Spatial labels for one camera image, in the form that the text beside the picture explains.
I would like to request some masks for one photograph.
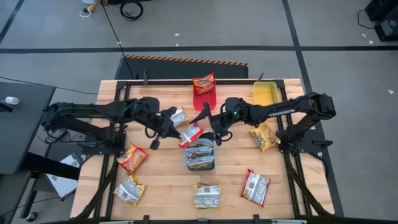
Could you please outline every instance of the hazard stripe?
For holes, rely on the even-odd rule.
[[[227,62],[227,61],[220,61],[220,60],[158,57],[158,56],[145,56],[145,55],[125,55],[124,58],[136,58],[136,59],[148,59],[148,60],[168,60],[168,61],[174,61],[174,62],[213,63],[213,64],[220,64],[220,65],[221,64],[223,64],[223,65],[241,65],[241,66],[248,65],[247,63],[242,63],[242,62]]]

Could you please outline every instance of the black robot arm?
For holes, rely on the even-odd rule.
[[[124,149],[125,134],[115,131],[115,124],[136,121],[155,132],[150,148],[159,147],[160,138],[179,138],[180,133],[170,119],[175,107],[159,111],[159,101],[152,97],[108,103],[107,105],[78,105],[55,103],[44,108],[41,125],[45,131],[67,128],[87,135],[80,144],[87,154],[120,154]],[[110,126],[99,128],[77,118],[106,118]]]
[[[208,117],[213,137],[217,145],[224,141],[222,138],[231,134],[228,128],[238,122],[258,127],[268,118],[304,112],[307,115],[297,124],[287,128],[286,140],[290,144],[298,146],[302,142],[304,133],[315,125],[319,120],[330,119],[336,115],[333,100],[326,94],[309,93],[294,100],[284,101],[269,106],[252,105],[242,98],[227,98],[225,104],[220,108],[220,114],[212,116],[207,103],[205,109],[191,121],[197,122]]]

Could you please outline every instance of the snack bag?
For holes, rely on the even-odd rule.
[[[145,185],[141,184],[133,175],[130,175],[115,188],[113,193],[119,196],[123,202],[135,207],[144,193],[144,190]]]
[[[189,121],[189,119],[185,115],[185,113],[184,113],[184,111],[183,111],[181,106],[179,106],[177,108],[177,110],[170,117],[170,119],[173,121],[174,127],[178,127],[178,126],[183,125],[183,124],[185,124],[185,123],[187,123]]]
[[[201,95],[207,93],[214,89],[215,79],[214,73],[211,73],[204,78],[194,78],[193,79],[193,89],[196,95]]]
[[[195,142],[188,145],[189,149],[196,147],[213,147],[213,141],[206,138],[199,138]]]
[[[270,179],[265,178],[260,174],[255,174],[248,169],[248,178],[244,184],[241,197],[244,197],[260,206],[264,206],[264,201],[267,194],[267,189]]]
[[[213,154],[213,147],[196,147],[196,148],[188,148],[185,150],[184,154],[189,159],[195,159],[202,156],[211,156]]]
[[[214,168],[214,156],[203,156],[196,159],[187,159],[185,165],[190,170],[211,170]]]
[[[130,175],[132,174],[144,160],[148,157],[148,154],[141,148],[134,146],[130,143],[131,147],[125,155],[121,155],[118,158],[118,162]]]
[[[195,185],[195,208],[219,208],[221,206],[221,185]]]
[[[187,147],[191,142],[195,142],[204,130],[199,128],[197,124],[190,124],[183,133],[180,135],[180,142],[178,146]]]
[[[267,149],[272,147],[275,143],[280,144],[279,138],[275,135],[273,130],[269,127],[268,122],[260,124],[256,129],[250,130],[254,139],[257,141],[258,145],[261,147],[261,153],[265,152]]]

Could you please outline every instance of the concrete floor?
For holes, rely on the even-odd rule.
[[[356,24],[356,13],[369,0],[289,0],[301,46],[398,45],[382,43],[373,30]],[[135,22],[121,18],[116,6],[107,11],[124,47],[219,45],[293,46],[282,0],[152,0],[142,3]],[[0,29],[16,5],[2,0]],[[101,7],[88,19],[78,16],[79,0],[25,0],[1,49],[117,47]],[[371,23],[365,14],[361,20]],[[249,64],[249,77],[301,78],[294,51],[237,50],[216,52],[126,52],[127,54],[208,58]],[[1,76],[49,85],[96,91],[100,80],[113,79],[120,53],[0,54]],[[314,91],[333,97],[337,116],[323,122],[334,141],[331,162],[346,217],[398,220],[398,156],[394,144],[398,120],[398,52],[304,52]],[[91,103],[95,97],[57,90],[53,102]],[[44,153],[35,139],[31,151]],[[38,194],[36,200],[54,197]],[[35,223],[65,220],[73,196],[33,206]],[[15,218],[13,223],[25,223]]]

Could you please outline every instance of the yellow tray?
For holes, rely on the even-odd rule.
[[[255,105],[267,106],[279,102],[278,88],[274,82],[255,82],[253,84]]]

